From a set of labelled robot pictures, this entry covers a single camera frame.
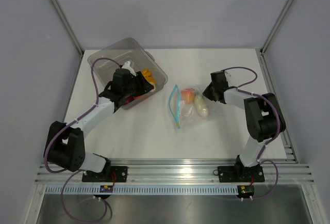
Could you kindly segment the yellow-orange fake pretzel cluster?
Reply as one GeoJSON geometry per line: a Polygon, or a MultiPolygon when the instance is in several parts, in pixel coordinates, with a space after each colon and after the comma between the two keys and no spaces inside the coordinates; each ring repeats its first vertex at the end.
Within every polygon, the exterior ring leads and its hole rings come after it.
{"type": "Polygon", "coordinates": [[[144,78],[151,84],[157,84],[155,78],[153,77],[152,71],[150,71],[148,68],[144,69],[142,71],[142,75],[144,76],[144,78]]]}

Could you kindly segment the purple fake fruit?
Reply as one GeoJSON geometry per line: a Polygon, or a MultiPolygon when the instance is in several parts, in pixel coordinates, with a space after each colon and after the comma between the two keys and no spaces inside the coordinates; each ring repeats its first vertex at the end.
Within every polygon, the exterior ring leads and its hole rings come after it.
{"type": "Polygon", "coordinates": [[[134,100],[135,100],[134,97],[129,96],[129,97],[127,97],[127,98],[125,99],[125,104],[127,105],[127,104],[133,102],[134,100]]]}

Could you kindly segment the pink fake peach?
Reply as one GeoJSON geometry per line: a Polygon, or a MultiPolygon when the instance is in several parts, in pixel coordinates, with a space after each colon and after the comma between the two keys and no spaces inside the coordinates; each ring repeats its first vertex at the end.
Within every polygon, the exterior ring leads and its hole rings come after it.
{"type": "Polygon", "coordinates": [[[181,100],[186,104],[191,104],[195,98],[195,90],[192,88],[183,89],[181,92],[181,100]]]}

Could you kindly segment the clear zip top bag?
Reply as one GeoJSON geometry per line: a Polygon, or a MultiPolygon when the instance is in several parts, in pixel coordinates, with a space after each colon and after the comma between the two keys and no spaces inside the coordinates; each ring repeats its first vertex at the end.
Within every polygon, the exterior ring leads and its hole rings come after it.
{"type": "Polygon", "coordinates": [[[186,88],[179,87],[178,85],[174,85],[169,99],[168,99],[168,109],[170,111],[171,117],[174,121],[174,126],[177,128],[176,123],[180,124],[180,128],[185,128],[187,126],[197,125],[204,121],[210,120],[217,111],[217,108],[202,94],[202,85],[195,84],[190,85],[186,88]],[[181,100],[181,91],[186,88],[192,88],[195,91],[199,91],[201,96],[203,97],[208,110],[209,114],[206,118],[201,117],[194,106],[194,101],[191,104],[186,104],[184,101],[181,100]]]}

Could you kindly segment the clear grey plastic container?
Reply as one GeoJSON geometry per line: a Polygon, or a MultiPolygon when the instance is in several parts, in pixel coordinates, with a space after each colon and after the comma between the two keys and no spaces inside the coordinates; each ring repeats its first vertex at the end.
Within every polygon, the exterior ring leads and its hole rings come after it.
{"type": "Polygon", "coordinates": [[[88,57],[104,86],[100,97],[112,97],[115,109],[130,109],[163,89],[167,75],[133,38],[125,38],[88,57]]]}

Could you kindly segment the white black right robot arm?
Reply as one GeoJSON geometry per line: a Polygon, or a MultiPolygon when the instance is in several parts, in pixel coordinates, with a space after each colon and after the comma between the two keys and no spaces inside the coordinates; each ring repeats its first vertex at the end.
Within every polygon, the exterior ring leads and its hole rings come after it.
{"type": "Polygon", "coordinates": [[[225,70],[210,74],[211,83],[203,96],[215,102],[232,105],[245,111],[249,132],[248,141],[242,153],[237,155],[234,165],[219,166],[220,182],[264,182],[260,158],[266,146],[286,129],[286,123],[273,93],[256,94],[238,87],[229,86],[225,70]]]}

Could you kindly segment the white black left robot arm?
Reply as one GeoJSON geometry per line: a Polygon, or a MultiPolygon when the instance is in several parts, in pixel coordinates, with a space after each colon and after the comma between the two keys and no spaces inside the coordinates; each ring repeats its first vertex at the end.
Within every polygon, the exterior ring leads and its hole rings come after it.
{"type": "Polygon", "coordinates": [[[84,114],[70,123],[55,121],[51,124],[44,151],[47,171],[92,171],[99,181],[107,181],[111,177],[110,160],[87,153],[85,138],[100,122],[125,105],[128,97],[140,97],[154,89],[140,71],[131,73],[128,69],[116,69],[112,81],[96,94],[95,103],[84,114]],[[55,171],[49,163],[61,169],[55,171]]]}

